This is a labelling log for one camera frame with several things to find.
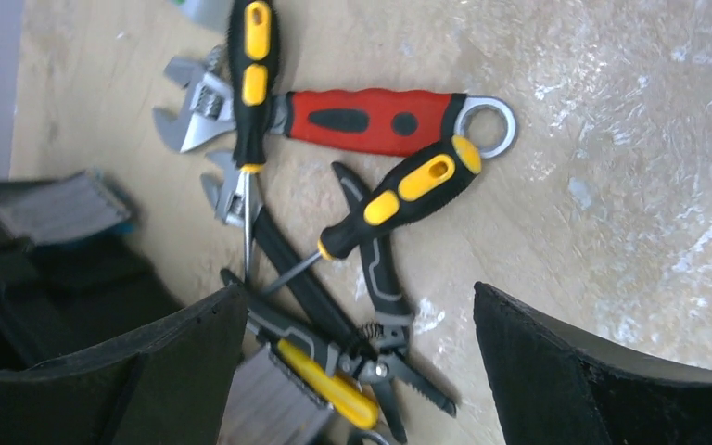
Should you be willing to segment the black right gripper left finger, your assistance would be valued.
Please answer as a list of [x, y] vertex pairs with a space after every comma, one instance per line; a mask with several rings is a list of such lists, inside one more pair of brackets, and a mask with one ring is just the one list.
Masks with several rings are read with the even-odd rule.
[[0, 370], [0, 444], [213, 444], [246, 329], [225, 287], [23, 371]]

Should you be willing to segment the black plastic toolbox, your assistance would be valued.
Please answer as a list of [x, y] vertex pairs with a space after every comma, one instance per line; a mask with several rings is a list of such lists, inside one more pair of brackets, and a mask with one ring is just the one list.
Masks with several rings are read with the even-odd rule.
[[[0, 204], [46, 189], [69, 192], [72, 181], [0, 183]], [[0, 223], [0, 370], [32, 368], [185, 308], [115, 236], [36, 248]], [[213, 444], [310, 444], [331, 415], [268, 350], [239, 354]]]

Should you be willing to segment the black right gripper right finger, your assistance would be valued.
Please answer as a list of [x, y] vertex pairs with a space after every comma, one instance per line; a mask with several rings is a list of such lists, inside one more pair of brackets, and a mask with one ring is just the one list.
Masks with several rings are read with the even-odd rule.
[[474, 322], [509, 444], [712, 444], [712, 370], [598, 337], [499, 288]]

